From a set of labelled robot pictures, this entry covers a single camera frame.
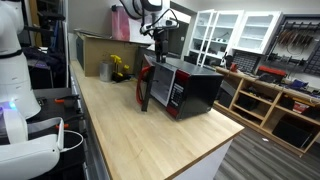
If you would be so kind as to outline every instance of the white cabinet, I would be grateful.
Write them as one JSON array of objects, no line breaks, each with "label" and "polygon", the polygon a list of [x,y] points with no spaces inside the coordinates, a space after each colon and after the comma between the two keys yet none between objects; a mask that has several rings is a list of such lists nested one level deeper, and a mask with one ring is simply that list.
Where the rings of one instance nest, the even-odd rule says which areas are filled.
[{"label": "white cabinet", "polygon": [[234,49],[265,54],[280,22],[281,12],[246,12],[241,22]]},{"label": "white cabinet", "polygon": [[200,66],[217,65],[231,49],[243,11],[200,11],[189,45],[189,56]]}]

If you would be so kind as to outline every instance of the kitchen island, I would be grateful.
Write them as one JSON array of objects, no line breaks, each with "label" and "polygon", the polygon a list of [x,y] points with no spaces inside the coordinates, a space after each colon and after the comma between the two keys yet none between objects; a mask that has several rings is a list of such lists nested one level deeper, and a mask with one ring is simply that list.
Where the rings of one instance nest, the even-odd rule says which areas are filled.
[{"label": "kitchen island", "polygon": [[151,99],[141,112],[135,81],[85,77],[71,61],[111,179],[212,179],[243,127],[212,109],[175,121]]}]

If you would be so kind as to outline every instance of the wood floor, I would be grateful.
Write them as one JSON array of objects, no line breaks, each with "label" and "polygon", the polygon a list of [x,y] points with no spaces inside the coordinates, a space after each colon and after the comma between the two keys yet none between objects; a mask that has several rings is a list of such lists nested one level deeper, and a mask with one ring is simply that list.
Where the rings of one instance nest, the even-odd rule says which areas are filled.
[{"label": "wood floor", "polygon": [[261,134],[245,128],[233,140],[214,179],[320,179],[320,144],[315,143],[300,158],[262,138]]}]

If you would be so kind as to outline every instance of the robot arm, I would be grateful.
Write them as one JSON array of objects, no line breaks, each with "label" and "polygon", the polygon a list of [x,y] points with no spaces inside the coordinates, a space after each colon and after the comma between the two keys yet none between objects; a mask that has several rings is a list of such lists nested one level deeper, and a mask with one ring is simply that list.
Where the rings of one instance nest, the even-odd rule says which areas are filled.
[{"label": "robot arm", "polygon": [[[120,0],[129,17],[142,19],[140,33],[149,34],[155,40],[157,62],[165,63],[168,54],[168,30],[179,27],[178,19],[169,20],[165,14],[169,11],[170,0]],[[150,16],[152,23],[146,24],[146,17]]]}]

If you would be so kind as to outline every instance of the white shelving unit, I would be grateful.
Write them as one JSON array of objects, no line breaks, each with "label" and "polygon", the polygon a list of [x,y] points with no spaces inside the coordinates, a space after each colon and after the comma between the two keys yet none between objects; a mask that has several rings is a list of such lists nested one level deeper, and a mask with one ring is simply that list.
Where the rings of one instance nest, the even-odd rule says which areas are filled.
[{"label": "white shelving unit", "polygon": [[219,63],[236,37],[243,11],[200,11],[189,44],[188,55],[203,67]]},{"label": "white shelving unit", "polygon": [[280,22],[281,12],[246,12],[234,49],[265,54],[276,26]]}]

